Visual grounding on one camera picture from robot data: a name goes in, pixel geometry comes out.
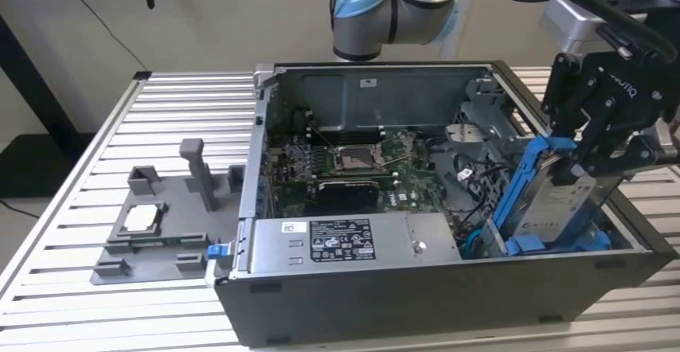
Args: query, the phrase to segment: white wall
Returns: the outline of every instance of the white wall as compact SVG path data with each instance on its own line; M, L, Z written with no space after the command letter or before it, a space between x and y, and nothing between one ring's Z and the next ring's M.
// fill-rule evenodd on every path
M262 62L335 59L328 0L156 0L155 10L144 0L87 2L155 71L239 71ZM76 126L96 130L140 68L134 58L79 0L0 0L0 14ZM439 47L386 47L382 58L436 60ZM0 96L11 93L0 88ZM24 113L3 109L4 126ZM0 141L27 128L15 125Z

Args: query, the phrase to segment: metal frame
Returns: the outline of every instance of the metal frame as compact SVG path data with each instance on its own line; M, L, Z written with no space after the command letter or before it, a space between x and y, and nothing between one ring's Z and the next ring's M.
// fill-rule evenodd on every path
M515 71L540 98L550 69ZM252 93L252 73L155 73L147 84L134 83L0 277L0 285L8 283L0 302L3 352L246 351L204 280L103 287L88 280L127 194L126 170L151 162L162 174L188 174L186 162L172 158L188 135L206 139L212 170L244 158L250 129L239 123L252 122L244 119ZM676 167L655 170L620 190L680 250L679 175ZM67 266L76 270L59 270ZM675 260L640 287L606 295L570 325L352 341L327 350L670 352L680 349L679 312Z

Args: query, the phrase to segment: metal case panel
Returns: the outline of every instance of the metal case panel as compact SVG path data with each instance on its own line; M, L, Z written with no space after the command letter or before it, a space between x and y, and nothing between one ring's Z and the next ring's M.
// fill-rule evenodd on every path
M650 259L602 253L480 261L224 280L215 288L239 341L256 347L571 321L667 262Z

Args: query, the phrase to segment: sticker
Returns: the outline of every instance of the sticker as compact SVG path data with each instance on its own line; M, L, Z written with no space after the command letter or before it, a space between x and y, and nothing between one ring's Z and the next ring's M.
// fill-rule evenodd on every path
M307 222L283 222L280 231L283 233L307 233Z
M536 235L542 242L554 242L574 218L595 187L592 178L580 178L574 185L546 183L515 229L515 236Z
M466 179L470 178L471 175L472 175L472 170L471 169L463 169L460 171L460 173L458 173L456 178L458 178L459 181L464 181Z
M368 219L311 221L310 239L311 259L315 262L375 259L374 232Z

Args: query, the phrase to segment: motherboard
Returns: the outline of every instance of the motherboard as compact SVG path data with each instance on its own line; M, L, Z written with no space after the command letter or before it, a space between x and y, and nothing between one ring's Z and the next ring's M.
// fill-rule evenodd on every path
M416 131L338 138L314 130L278 145L270 148L276 217L451 213L427 141Z

